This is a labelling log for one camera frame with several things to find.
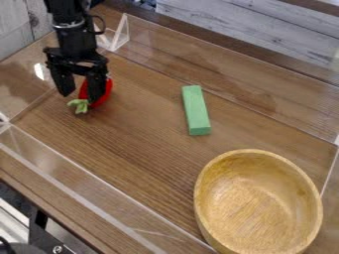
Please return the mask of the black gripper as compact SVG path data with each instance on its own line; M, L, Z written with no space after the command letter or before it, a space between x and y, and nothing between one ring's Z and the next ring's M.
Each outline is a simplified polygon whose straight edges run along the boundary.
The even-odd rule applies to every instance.
M56 47L46 47L47 66L63 97L76 90L75 77L86 75L87 99L96 102L106 93L107 58L98 52L96 36L103 34L92 24L55 25Z

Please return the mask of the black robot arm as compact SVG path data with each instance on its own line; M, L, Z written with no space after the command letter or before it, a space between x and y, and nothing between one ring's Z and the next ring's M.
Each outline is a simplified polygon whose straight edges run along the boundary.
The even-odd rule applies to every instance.
M102 18L88 12L88 0L44 0L52 15L59 46L46 47L47 67L62 96L76 90L75 75L86 77L87 100L96 102L106 93L108 59L98 52L96 36L104 33L94 26Z

